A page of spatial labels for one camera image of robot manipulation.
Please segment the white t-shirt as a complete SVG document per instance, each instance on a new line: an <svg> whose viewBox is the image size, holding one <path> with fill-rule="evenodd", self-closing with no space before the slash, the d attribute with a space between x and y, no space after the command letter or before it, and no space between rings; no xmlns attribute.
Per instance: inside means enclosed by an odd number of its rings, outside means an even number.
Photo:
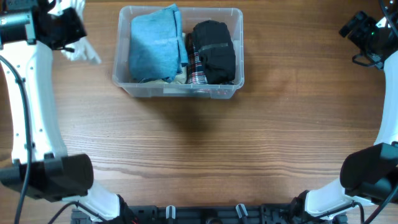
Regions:
<svg viewBox="0 0 398 224"><path fill-rule="evenodd" d="M72 7L76 10L78 17L83 22L83 11L85 8L85 0L56 0L55 7L49 11L50 14L60 16L62 10ZM74 52L62 50L61 53L71 61L86 60L92 64L100 64L101 59L96 50L90 44L86 37L82 37L79 41L66 45L73 48Z"/></svg>

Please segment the blue denim jeans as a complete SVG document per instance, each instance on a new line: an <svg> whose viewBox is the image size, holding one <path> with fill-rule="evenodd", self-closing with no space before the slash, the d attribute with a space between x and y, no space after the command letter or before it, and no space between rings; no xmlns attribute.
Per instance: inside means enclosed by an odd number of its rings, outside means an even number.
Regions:
<svg viewBox="0 0 398 224"><path fill-rule="evenodd" d="M133 80L170 83L187 64L182 14L176 4L131 21L129 71Z"/></svg>

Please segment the cream cloth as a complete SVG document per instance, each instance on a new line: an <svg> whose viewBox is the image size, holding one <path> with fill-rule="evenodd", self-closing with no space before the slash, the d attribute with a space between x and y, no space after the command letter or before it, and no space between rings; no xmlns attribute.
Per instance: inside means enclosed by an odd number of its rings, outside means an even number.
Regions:
<svg viewBox="0 0 398 224"><path fill-rule="evenodd" d="M177 74L172 82L166 82L164 80L154 80L150 81L150 84L185 84L187 81L187 69L185 67L182 68L182 72Z"/></svg>

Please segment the plaid shirt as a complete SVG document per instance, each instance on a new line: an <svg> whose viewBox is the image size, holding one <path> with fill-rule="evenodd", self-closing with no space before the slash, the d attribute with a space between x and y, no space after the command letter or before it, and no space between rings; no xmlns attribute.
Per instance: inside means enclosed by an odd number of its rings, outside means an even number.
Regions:
<svg viewBox="0 0 398 224"><path fill-rule="evenodd" d="M188 73L188 84L198 84L198 85L210 85L207 83L206 76L204 74L198 52L193 44L193 36L192 33L187 35L187 47L188 47L188 65L187 65L187 73Z"/></svg>

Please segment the black garment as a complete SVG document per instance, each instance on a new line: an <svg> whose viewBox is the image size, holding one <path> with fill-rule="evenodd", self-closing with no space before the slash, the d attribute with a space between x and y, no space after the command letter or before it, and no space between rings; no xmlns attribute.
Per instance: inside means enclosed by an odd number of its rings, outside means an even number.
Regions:
<svg viewBox="0 0 398 224"><path fill-rule="evenodd" d="M193 44L210 85L227 85L235 79L236 54L224 22L207 20L198 23L192 32Z"/></svg>

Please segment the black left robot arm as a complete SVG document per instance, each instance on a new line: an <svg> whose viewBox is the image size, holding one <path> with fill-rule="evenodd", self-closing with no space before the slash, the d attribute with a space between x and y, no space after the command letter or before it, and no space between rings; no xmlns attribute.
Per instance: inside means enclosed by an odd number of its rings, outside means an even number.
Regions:
<svg viewBox="0 0 398 224"><path fill-rule="evenodd" d="M12 113L12 166L1 183L21 198L74 206L96 223L137 223L120 195L94 180L86 154L71 156L60 134L52 86L53 53L100 63L86 39L84 1L1 2L1 68Z"/></svg>

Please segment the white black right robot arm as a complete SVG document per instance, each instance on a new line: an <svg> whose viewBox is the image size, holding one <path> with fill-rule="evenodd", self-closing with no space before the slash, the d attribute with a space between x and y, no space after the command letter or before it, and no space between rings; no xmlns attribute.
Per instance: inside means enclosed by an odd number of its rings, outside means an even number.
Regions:
<svg viewBox="0 0 398 224"><path fill-rule="evenodd" d="M303 223L332 221L352 208L377 205L362 223L371 223L388 203L397 203L397 9L383 7L376 21L357 12L339 31L359 49L352 62L382 71L385 95L374 142L350 154L340 175L322 188L303 192L296 206Z"/></svg>

